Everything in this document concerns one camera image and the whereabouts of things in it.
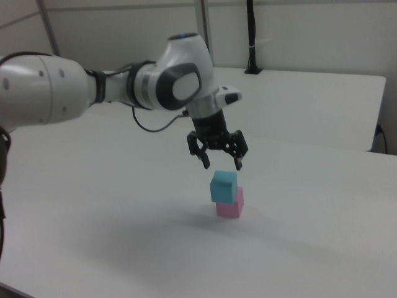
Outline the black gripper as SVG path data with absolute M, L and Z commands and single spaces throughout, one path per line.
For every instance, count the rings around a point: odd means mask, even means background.
M 248 145 L 241 130 L 233 133 L 227 130 L 225 116 L 222 110 L 200 119 L 192 119 L 194 131 L 187 136 L 190 154 L 196 156 L 205 169 L 210 167 L 206 150 L 223 150 L 234 161 L 236 170 L 243 167 L 243 158 L 248 152 Z

